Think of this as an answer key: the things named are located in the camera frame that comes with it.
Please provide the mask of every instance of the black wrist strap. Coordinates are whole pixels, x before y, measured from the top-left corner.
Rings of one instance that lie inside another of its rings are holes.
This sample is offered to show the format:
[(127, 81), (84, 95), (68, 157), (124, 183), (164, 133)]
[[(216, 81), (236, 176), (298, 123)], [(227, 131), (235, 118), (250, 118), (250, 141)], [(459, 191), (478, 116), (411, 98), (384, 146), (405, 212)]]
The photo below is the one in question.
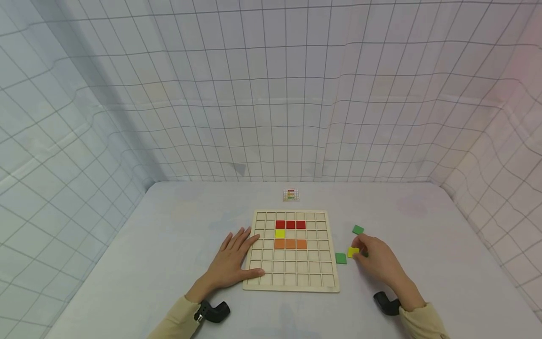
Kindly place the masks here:
[(211, 323), (219, 323), (226, 319), (230, 314), (230, 307), (226, 302), (221, 302), (217, 307), (213, 308), (207, 300), (200, 303), (199, 309), (194, 314), (194, 320), (198, 323), (203, 319), (210, 321)]

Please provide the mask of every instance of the right hand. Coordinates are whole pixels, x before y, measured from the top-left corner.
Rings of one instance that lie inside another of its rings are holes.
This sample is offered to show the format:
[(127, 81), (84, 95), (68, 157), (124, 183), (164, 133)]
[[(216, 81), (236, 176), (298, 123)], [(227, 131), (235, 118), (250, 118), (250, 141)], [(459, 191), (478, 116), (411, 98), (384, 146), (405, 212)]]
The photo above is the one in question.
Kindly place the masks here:
[(360, 252), (367, 252), (369, 254), (366, 258), (361, 253), (355, 253), (353, 258), (370, 275), (392, 289), (394, 286), (409, 280), (391, 248), (379, 238), (362, 233), (354, 238), (352, 247), (359, 248)]

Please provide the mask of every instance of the beige sleeve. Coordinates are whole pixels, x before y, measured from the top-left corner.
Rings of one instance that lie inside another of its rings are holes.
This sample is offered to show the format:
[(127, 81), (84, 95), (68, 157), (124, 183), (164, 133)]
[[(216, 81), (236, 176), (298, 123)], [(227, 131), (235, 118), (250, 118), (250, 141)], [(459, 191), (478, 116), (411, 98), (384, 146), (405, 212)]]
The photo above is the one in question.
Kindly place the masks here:
[(189, 339), (199, 326), (194, 320), (198, 309), (199, 304), (180, 297), (147, 339)]
[(412, 312), (399, 308), (401, 321), (413, 339), (449, 339), (437, 311), (428, 303)]

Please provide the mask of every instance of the white table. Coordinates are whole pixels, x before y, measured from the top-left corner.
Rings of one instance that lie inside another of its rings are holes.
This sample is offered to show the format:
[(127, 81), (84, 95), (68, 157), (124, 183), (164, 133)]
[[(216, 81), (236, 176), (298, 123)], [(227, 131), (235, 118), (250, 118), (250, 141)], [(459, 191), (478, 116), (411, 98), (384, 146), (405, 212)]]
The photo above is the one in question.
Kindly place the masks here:
[[(300, 202), (283, 202), (299, 187)], [(452, 338), (542, 338), (542, 324), (448, 195), (430, 183), (162, 182), (145, 195), (47, 338), (145, 338), (207, 268), (229, 231), (254, 209), (328, 211), (337, 251), (354, 224), (385, 240)], [(398, 317), (372, 296), (383, 288), (349, 259), (340, 293), (217, 293), (231, 315), (198, 338), (402, 338)]]

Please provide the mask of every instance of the white fabric wall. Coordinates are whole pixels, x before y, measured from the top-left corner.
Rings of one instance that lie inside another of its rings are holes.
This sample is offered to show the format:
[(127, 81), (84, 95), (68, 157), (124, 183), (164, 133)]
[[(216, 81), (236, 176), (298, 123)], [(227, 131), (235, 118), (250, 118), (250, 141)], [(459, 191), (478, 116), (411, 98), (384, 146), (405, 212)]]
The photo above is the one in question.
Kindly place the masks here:
[(506, 68), (494, 118), (442, 186), (542, 319), (542, 8)]
[(0, 1), (0, 338), (37, 339), (154, 181), (29, 1)]
[(0, 0), (0, 338), (163, 180), (441, 184), (540, 316), (541, 7)]

